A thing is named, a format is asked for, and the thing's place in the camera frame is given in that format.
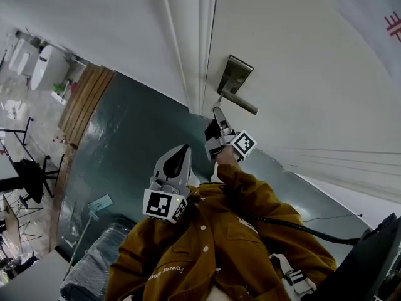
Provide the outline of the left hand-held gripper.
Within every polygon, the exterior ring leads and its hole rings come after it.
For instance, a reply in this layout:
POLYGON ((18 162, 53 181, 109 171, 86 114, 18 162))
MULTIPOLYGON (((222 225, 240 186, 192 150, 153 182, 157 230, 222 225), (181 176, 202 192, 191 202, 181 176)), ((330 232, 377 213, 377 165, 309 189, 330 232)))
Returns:
POLYGON ((150 186, 145 189, 142 213, 149 218, 176 224, 188 205, 191 190, 188 180, 192 166, 192 150, 179 145, 156 162, 150 186))

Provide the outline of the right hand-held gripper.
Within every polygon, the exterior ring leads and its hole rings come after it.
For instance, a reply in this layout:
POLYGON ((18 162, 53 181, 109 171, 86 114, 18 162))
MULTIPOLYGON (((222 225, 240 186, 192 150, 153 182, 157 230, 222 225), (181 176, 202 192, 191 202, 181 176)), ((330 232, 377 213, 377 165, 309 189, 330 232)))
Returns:
POLYGON ((212 106, 214 119, 204 131, 205 149, 209 161, 216 158, 223 147, 231 146, 236 160, 244 161, 256 148, 257 142, 245 131, 235 132, 224 115, 220 103, 212 106))

